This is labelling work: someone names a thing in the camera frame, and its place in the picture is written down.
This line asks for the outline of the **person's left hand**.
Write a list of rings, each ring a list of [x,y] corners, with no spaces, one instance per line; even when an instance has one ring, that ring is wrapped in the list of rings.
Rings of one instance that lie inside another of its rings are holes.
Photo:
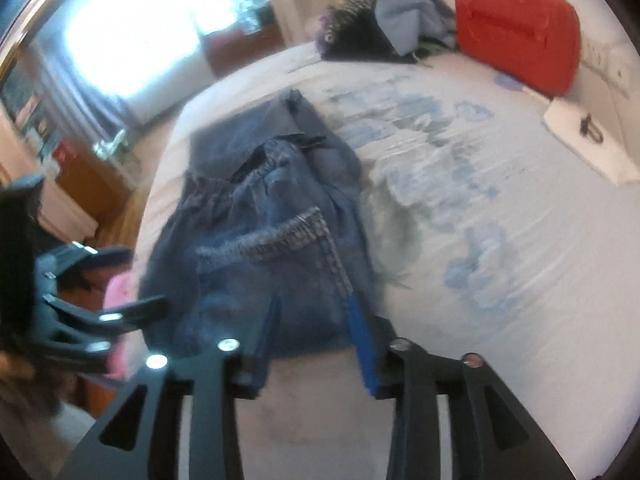
[[[75,384],[70,373],[1,351],[1,400],[19,413],[42,417],[58,414],[73,395]]]

